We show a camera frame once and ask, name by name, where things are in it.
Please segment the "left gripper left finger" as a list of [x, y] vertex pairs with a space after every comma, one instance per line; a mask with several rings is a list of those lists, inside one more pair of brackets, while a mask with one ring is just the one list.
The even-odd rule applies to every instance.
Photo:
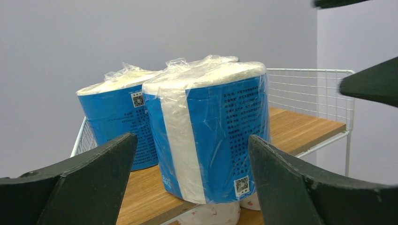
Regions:
[[137, 143], [125, 133], [59, 163], [1, 178], [1, 224], [116, 224]]

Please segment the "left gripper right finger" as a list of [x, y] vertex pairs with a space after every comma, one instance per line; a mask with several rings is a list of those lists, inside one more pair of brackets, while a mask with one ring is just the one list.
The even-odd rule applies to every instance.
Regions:
[[339, 175], [257, 135], [248, 152], [267, 225], [395, 225], [398, 187]]

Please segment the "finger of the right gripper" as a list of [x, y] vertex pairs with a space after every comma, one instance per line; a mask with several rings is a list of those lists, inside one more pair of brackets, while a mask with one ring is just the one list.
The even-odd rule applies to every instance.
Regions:
[[398, 58], [387, 60], [344, 78], [339, 85], [344, 96], [398, 106]]
[[313, 6], [319, 9], [338, 8], [353, 5], [368, 0], [314, 0]]

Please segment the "white floral roll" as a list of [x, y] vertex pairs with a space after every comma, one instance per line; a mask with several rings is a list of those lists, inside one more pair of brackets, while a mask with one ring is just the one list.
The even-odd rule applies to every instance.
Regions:
[[180, 225], [236, 225], [240, 216], [238, 202], [204, 204], [177, 221]]
[[256, 192], [244, 198], [243, 200], [239, 201], [239, 203], [242, 208], [260, 211], [260, 203]]

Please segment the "blue roll front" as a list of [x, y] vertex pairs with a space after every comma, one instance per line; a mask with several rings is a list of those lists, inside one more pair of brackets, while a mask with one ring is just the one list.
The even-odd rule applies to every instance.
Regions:
[[137, 136], [133, 171], [158, 164], [142, 84], [159, 73], [124, 64], [123, 69], [105, 74], [103, 82], [76, 92], [98, 145], [126, 132]]

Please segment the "blue roll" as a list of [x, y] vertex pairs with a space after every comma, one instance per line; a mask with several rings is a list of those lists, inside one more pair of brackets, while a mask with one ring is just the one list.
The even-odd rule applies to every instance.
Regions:
[[142, 85], [167, 192], [196, 204], [239, 202], [255, 183], [250, 135], [270, 139], [268, 76], [257, 61], [175, 62]]
[[142, 84], [159, 73], [124, 64], [123, 69], [105, 74], [103, 82], [76, 92], [98, 145], [126, 132], [137, 136], [133, 171], [158, 164]]

